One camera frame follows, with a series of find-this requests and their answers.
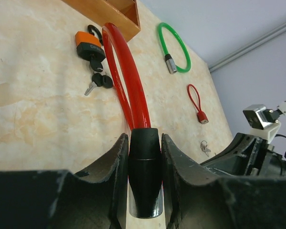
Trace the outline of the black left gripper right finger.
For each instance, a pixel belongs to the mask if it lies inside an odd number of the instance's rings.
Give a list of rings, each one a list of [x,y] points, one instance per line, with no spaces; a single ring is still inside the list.
[[[162,135],[168,229],[286,229],[286,177],[218,175]]]

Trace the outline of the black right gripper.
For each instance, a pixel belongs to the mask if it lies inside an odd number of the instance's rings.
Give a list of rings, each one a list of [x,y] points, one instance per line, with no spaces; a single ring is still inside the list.
[[[221,153],[201,163],[218,175],[286,177],[286,160],[266,140],[238,133]]]

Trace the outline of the red cable lock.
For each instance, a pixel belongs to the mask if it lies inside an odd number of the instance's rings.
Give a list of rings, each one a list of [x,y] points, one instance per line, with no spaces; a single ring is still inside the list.
[[[112,23],[102,27],[102,37],[116,92],[131,130],[128,155],[130,214],[152,219],[163,212],[162,155],[158,130],[151,127],[141,79],[122,33]]]

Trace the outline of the orange black padlock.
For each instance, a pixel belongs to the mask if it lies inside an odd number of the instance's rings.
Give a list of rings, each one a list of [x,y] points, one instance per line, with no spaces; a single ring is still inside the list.
[[[87,30],[87,32],[78,31],[75,34],[77,55],[86,61],[102,62],[105,59],[105,53],[102,49],[101,32],[94,25],[88,25]]]

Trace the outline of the black head key bunch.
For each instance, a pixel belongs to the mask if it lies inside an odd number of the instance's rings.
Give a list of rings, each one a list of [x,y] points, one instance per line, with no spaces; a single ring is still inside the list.
[[[89,87],[84,93],[85,96],[88,96],[91,91],[96,87],[104,87],[106,89],[113,88],[113,81],[111,77],[108,76],[106,73],[102,74],[103,65],[101,61],[92,57],[90,59],[90,67],[93,70],[93,74],[91,76],[91,82],[89,84]]]

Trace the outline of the silver key bunch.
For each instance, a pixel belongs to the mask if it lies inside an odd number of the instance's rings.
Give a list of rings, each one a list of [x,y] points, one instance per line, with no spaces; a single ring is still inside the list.
[[[208,157],[210,156],[211,150],[208,148],[208,143],[207,143],[207,141],[203,140],[203,141],[200,143],[200,148],[201,148],[201,150],[202,150]]]

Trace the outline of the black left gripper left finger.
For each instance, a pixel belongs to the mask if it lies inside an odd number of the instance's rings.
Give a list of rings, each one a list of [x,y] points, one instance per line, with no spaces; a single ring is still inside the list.
[[[126,227],[128,135],[77,173],[0,171],[0,229]]]

